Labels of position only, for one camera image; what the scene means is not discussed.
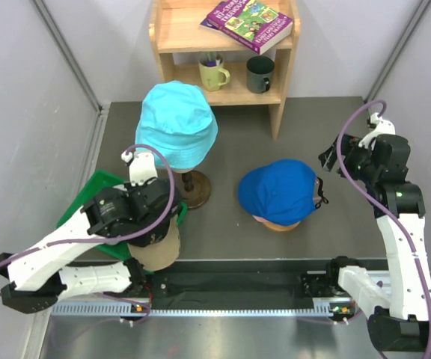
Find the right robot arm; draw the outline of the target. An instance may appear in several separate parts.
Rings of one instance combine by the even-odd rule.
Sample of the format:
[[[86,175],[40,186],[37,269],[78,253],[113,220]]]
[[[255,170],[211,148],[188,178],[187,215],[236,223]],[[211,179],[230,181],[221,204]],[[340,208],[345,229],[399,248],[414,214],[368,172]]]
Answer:
[[[367,318],[370,341],[379,352],[431,355],[431,278],[425,251],[425,206],[421,189],[406,179],[411,148],[399,135],[370,140],[339,135],[319,156],[323,169],[338,173],[373,207],[385,244],[391,292],[376,284],[359,260],[337,257],[329,263],[325,287],[352,296]]]

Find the pink baseball cap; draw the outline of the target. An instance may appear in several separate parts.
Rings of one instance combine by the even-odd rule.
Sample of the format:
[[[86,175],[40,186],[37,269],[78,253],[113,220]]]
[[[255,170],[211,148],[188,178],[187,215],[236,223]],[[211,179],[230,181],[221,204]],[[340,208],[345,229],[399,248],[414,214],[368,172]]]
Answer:
[[[317,189],[318,189],[319,185],[320,185],[320,179],[317,177],[317,178],[316,178],[316,181],[315,181],[315,194],[314,194],[314,197],[313,197],[314,202],[317,202],[318,200],[320,200],[320,199],[321,199],[321,197],[320,197],[318,194],[316,194],[316,192],[317,192]],[[253,218],[254,218],[257,222],[260,222],[260,223],[262,223],[262,224],[265,224],[265,223],[269,223],[269,224],[270,224],[270,221],[266,220],[265,218],[258,217],[258,216],[256,216],[256,215],[254,215],[254,216],[253,216]]]

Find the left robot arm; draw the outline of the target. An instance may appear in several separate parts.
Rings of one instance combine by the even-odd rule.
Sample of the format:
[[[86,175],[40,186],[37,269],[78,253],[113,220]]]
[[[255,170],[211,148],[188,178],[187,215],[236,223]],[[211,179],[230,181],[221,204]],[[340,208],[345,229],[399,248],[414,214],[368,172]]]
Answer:
[[[155,177],[140,185],[126,182],[101,189],[62,226],[31,247],[30,254],[0,254],[0,263],[9,260],[8,266],[0,269],[0,275],[9,281],[1,288],[1,302],[31,314],[80,295],[140,295],[148,270],[141,260],[129,257],[88,266],[72,262],[102,243],[129,242],[143,248],[160,243],[181,202],[177,188]]]

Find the tan hat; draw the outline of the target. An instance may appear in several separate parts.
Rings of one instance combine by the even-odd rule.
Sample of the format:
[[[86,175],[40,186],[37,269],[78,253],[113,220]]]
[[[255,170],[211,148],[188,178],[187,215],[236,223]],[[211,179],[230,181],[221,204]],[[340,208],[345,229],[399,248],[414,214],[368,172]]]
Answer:
[[[173,218],[165,236],[153,244],[139,247],[128,244],[129,253],[146,271],[159,271],[172,265],[180,255],[180,233]]]

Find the blue baseball cap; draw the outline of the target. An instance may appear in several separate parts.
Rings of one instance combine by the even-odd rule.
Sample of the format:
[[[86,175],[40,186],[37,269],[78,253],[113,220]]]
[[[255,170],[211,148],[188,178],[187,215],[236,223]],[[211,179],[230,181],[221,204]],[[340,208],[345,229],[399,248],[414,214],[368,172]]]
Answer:
[[[282,159],[247,173],[237,197],[250,215],[289,227],[316,210],[316,174],[304,162]]]

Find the black cap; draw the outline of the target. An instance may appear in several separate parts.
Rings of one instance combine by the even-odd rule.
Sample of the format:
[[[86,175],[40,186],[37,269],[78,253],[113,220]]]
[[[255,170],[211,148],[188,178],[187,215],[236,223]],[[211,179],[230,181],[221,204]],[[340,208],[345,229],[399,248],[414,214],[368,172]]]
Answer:
[[[136,229],[130,230],[130,233],[137,232],[152,224],[162,214],[167,202],[168,197],[162,197],[161,199],[158,199],[155,202],[152,202],[151,204],[147,205],[148,213],[136,223]],[[135,238],[129,239],[126,242],[129,245],[133,245],[140,248],[144,248],[148,245],[153,245],[161,242],[168,234],[171,220],[178,219],[178,216],[182,211],[182,202],[182,195],[178,191],[176,191],[173,203],[171,204],[171,209],[169,213],[164,217],[164,219],[152,230]]]

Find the cyan bucket hat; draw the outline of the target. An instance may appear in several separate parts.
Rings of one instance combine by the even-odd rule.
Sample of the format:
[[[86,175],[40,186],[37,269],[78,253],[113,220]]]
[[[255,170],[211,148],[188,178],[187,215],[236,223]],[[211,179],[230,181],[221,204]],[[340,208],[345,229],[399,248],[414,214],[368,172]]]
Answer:
[[[144,98],[135,143],[158,150],[172,168],[196,168],[216,141],[218,124],[197,85],[171,81]]]

